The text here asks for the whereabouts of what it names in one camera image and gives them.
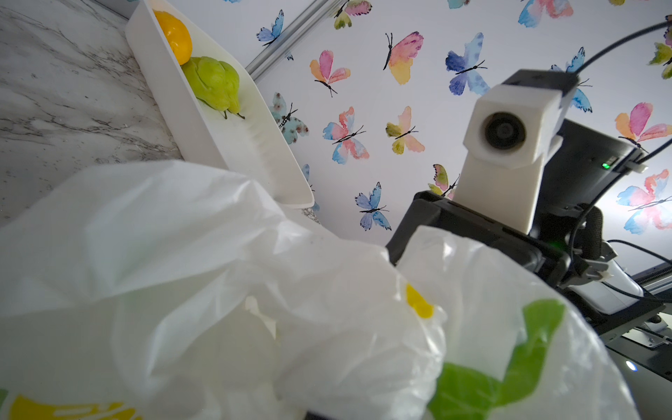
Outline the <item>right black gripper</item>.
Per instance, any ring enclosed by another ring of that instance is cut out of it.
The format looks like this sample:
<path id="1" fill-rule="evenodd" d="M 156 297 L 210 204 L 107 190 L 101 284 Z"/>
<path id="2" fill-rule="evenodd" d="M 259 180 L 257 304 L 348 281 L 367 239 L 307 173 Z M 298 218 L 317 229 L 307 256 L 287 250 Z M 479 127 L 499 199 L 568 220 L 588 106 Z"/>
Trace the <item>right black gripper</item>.
<path id="1" fill-rule="evenodd" d="M 552 287 L 584 274 L 602 254 L 595 204 L 613 184 L 642 167 L 645 152 L 629 142 L 566 120 L 563 143 L 544 168 L 529 233 L 435 192 L 419 192 L 387 245 L 397 263 L 420 226 L 500 250 Z"/>

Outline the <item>green pear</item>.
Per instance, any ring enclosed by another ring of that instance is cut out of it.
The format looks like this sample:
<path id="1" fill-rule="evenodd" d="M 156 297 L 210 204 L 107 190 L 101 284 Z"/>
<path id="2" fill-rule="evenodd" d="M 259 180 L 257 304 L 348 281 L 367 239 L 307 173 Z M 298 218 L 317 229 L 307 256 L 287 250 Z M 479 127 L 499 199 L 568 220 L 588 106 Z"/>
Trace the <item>green pear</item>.
<path id="1" fill-rule="evenodd" d="M 208 56 L 192 57 L 181 66 L 194 96 L 227 119 L 241 117 L 240 75 L 227 62 Z"/>

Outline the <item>white plastic bag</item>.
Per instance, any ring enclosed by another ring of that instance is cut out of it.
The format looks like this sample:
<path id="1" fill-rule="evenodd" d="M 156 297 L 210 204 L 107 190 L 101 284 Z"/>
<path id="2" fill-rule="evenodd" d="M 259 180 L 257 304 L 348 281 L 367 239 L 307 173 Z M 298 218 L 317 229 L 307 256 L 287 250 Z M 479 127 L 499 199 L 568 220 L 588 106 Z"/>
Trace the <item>white plastic bag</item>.
<path id="1" fill-rule="evenodd" d="M 80 171 L 1 231 L 4 419 L 635 419 L 580 312 L 420 227 L 400 261 L 182 161 Z"/>

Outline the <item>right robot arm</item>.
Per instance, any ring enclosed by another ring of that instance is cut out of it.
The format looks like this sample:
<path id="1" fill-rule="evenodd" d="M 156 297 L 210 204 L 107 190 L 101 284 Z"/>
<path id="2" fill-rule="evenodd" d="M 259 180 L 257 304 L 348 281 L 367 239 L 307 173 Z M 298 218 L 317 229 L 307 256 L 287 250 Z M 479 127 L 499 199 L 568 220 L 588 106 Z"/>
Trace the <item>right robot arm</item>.
<path id="1" fill-rule="evenodd" d="M 419 192 L 386 248 L 396 264 L 421 226 L 479 241 L 564 295 L 608 342 L 664 304 L 617 264 L 612 243 L 602 237 L 603 216 L 597 207 L 621 179 L 644 171 L 652 156 L 570 120 L 558 134 L 563 143 L 544 168 L 530 232 L 456 204 L 443 192 Z"/>

